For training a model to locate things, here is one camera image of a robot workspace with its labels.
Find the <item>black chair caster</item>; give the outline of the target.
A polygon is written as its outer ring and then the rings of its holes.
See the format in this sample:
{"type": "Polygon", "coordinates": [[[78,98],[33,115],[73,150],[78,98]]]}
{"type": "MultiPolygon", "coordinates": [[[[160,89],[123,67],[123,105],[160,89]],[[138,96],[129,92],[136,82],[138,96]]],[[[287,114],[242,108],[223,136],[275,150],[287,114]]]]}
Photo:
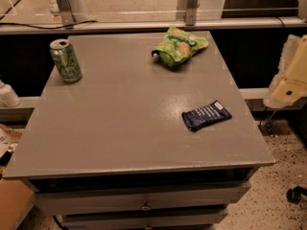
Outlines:
{"type": "Polygon", "coordinates": [[[287,200],[295,204],[300,202],[302,196],[307,196],[307,189],[300,186],[289,189],[286,193],[287,200]]]}

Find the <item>green chip bag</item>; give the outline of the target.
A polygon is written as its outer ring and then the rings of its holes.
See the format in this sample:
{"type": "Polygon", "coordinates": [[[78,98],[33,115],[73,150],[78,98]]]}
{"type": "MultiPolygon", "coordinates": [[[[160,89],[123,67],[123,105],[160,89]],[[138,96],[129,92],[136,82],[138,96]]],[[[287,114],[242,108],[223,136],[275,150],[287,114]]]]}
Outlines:
{"type": "Polygon", "coordinates": [[[152,50],[152,56],[169,67],[175,67],[185,62],[199,50],[205,49],[209,42],[204,36],[185,32],[177,27],[170,27],[152,50]]]}

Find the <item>cardboard box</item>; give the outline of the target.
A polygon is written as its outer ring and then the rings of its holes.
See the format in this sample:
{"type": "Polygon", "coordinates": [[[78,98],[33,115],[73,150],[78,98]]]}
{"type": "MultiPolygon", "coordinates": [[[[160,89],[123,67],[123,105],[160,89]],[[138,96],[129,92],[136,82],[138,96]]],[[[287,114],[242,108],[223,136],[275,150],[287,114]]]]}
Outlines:
{"type": "Polygon", "coordinates": [[[17,230],[33,207],[33,192],[19,180],[4,179],[21,132],[0,125],[0,230],[17,230]]]}

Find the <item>white pipe fitting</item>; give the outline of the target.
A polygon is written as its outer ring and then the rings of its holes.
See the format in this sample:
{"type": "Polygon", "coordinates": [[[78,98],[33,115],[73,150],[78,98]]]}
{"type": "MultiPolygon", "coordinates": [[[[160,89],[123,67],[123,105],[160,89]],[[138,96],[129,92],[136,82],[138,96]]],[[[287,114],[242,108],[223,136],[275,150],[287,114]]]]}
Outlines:
{"type": "Polygon", "coordinates": [[[18,95],[9,84],[5,84],[0,80],[0,99],[8,107],[18,106],[21,102],[18,95]]]}

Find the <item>lower drawer knob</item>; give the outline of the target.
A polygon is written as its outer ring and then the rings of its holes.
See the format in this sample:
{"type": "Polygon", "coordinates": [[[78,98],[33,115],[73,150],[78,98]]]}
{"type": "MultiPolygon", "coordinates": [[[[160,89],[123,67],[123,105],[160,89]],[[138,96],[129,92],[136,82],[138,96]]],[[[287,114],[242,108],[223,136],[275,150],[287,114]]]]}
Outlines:
{"type": "Polygon", "coordinates": [[[153,230],[153,227],[149,223],[147,223],[144,230],[153,230]]]}

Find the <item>metal post bracket left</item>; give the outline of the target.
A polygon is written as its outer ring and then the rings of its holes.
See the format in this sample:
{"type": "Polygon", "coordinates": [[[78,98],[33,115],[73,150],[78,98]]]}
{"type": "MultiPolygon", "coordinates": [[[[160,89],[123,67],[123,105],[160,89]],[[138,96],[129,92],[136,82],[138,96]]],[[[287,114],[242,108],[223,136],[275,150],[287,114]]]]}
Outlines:
{"type": "Polygon", "coordinates": [[[72,28],[75,22],[70,1],[69,0],[56,0],[59,8],[61,23],[63,26],[72,28]]]}

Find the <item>grey drawer cabinet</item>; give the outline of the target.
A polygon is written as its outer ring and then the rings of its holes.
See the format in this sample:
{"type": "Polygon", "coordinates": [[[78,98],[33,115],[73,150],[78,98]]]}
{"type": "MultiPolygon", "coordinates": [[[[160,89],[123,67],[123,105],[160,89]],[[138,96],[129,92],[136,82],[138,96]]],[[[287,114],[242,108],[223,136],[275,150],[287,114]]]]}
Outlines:
{"type": "Polygon", "coordinates": [[[169,70],[151,55],[160,40],[74,35],[82,79],[52,74],[43,90],[5,176],[68,230],[201,229],[274,161],[217,46],[169,70]],[[190,130],[181,113],[215,101],[232,118],[190,130]]]}

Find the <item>dark blue snack packet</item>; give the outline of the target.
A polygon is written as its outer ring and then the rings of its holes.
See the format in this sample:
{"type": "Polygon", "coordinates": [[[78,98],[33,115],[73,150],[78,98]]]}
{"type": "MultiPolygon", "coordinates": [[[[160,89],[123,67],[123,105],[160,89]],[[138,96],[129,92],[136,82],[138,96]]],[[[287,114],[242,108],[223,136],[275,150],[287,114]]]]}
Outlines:
{"type": "Polygon", "coordinates": [[[192,130],[198,131],[232,118],[228,110],[219,102],[215,101],[208,105],[182,112],[184,124],[192,130]]]}

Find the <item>metal post bracket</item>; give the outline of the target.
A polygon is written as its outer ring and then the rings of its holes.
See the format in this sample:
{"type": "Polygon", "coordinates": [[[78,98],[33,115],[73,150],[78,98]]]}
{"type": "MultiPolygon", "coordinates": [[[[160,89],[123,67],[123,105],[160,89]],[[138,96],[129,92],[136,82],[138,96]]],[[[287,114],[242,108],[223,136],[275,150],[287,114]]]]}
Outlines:
{"type": "Polygon", "coordinates": [[[69,0],[56,0],[59,8],[61,23],[63,26],[72,28],[75,22],[70,1],[69,0]]]}
{"type": "Polygon", "coordinates": [[[185,0],[185,25],[194,26],[197,18],[199,0],[185,0]]]}

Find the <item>drawer knob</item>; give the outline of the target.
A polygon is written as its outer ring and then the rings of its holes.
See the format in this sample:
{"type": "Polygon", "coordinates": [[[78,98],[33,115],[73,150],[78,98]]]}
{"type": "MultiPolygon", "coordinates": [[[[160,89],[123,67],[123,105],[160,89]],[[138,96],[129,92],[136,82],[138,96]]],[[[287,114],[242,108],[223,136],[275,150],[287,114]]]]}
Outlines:
{"type": "Polygon", "coordinates": [[[144,204],[141,206],[142,211],[149,211],[151,210],[151,206],[145,201],[144,204]]]}
{"type": "Polygon", "coordinates": [[[147,223],[144,230],[153,230],[153,227],[149,223],[147,223]]]}

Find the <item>upper drawer knob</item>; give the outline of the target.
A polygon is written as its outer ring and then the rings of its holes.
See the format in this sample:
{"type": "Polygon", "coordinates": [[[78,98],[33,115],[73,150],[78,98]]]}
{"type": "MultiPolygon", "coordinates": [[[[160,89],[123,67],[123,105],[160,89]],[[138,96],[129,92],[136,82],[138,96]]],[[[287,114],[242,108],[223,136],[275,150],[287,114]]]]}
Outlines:
{"type": "Polygon", "coordinates": [[[151,210],[151,206],[145,201],[144,204],[141,206],[142,211],[149,211],[151,210]]]}

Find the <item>metal post bracket right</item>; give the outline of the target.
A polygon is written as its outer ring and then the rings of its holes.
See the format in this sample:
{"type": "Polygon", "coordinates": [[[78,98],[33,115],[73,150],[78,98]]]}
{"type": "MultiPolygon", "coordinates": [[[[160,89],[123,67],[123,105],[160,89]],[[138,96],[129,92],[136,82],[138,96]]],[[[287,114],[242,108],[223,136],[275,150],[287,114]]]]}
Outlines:
{"type": "Polygon", "coordinates": [[[197,18],[199,0],[185,0],[185,25],[194,26],[197,18]]]}

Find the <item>green soda can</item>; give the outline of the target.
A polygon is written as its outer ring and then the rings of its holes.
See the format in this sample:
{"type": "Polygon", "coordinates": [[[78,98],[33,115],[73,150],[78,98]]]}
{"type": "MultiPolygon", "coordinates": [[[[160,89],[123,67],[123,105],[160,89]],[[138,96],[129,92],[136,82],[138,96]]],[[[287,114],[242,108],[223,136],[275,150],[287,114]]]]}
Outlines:
{"type": "Polygon", "coordinates": [[[61,38],[52,41],[50,53],[63,82],[74,83],[82,78],[83,73],[77,55],[68,39],[61,38]]]}

